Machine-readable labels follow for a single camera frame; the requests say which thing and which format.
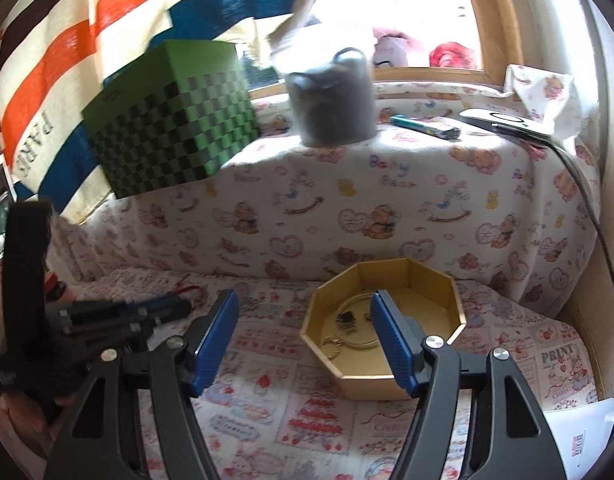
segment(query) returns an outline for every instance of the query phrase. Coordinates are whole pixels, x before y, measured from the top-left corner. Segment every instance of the red rose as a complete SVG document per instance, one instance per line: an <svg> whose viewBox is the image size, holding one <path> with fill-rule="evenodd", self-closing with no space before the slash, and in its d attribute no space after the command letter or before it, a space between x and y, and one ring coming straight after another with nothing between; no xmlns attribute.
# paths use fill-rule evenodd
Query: red rose
<svg viewBox="0 0 614 480"><path fill-rule="evenodd" d="M476 70L476 55L471 48L449 41L429 53L429 66Z"/></svg>

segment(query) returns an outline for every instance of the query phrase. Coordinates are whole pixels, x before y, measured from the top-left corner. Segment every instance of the white paper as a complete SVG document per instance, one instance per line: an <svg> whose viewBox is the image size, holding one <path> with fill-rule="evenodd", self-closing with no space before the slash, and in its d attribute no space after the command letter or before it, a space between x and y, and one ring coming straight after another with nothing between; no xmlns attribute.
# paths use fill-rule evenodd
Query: white paper
<svg viewBox="0 0 614 480"><path fill-rule="evenodd" d="M605 449L614 423L614 399L545 412L568 480L580 480Z"/></svg>

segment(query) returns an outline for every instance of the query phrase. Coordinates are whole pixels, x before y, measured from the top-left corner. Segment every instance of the metal screw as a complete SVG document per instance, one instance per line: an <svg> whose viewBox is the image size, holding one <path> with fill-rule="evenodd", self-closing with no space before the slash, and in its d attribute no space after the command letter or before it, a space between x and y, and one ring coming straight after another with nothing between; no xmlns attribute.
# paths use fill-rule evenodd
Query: metal screw
<svg viewBox="0 0 614 480"><path fill-rule="evenodd" d="M104 350L100 354L100 358L105 363L110 363L111 361L116 360L117 357L118 357L118 352L116 350L114 350L113 348L108 348L107 350Z"/></svg>
<svg viewBox="0 0 614 480"><path fill-rule="evenodd" d="M185 340L179 335L175 335L167 339L167 348L175 350L176 348L182 348L185 345Z"/></svg>
<svg viewBox="0 0 614 480"><path fill-rule="evenodd" d="M430 348L441 348L445 344L443 338L439 335L431 335L427 339L425 339L425 343Z"/></svg>
<svg viewBox="0 0 614 480"><path fill-rule="evenodd" d="M498 347L494 349L494 357L500 361L507 361L510 358L510 353L504 348Z"/></svg>

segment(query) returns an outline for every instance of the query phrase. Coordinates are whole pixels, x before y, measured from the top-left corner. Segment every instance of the window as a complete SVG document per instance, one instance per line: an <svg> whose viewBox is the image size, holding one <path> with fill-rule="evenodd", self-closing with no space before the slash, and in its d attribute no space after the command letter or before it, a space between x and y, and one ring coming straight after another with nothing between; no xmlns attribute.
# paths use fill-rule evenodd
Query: window
<svg viewBox="0 0 614 480"><path fill-rule="evenodd" d="M500 86L507 65L523 63L511 0L316 0L312 14L309 24L372 30L376 81ZM252 97L284 91L273 70L259 70L246 59L245 67Z"/></svg>

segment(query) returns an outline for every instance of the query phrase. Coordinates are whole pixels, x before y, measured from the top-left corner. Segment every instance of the yellow tray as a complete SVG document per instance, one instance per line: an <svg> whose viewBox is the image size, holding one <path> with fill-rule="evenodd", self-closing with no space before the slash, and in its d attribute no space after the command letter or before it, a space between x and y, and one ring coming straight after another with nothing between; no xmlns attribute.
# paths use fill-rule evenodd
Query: yellow tray
<svg viewBox="0 0 614 480"><path fill-rule="evenodd" d="M311 297L301 336L349 399L407 398L393 379L380 343L363 349L347 344L321 346L327 337L353 346L375 340L365 314L370 294L379 289L388 290L401 312L416 319L427 334L439 335L450 344L466 324L453 279L408 258L356 264L324 283ZM336 323L338 313L347 310L356 319L356 330L349 332ZM335 353L333 359L327 358Z"/></svg>

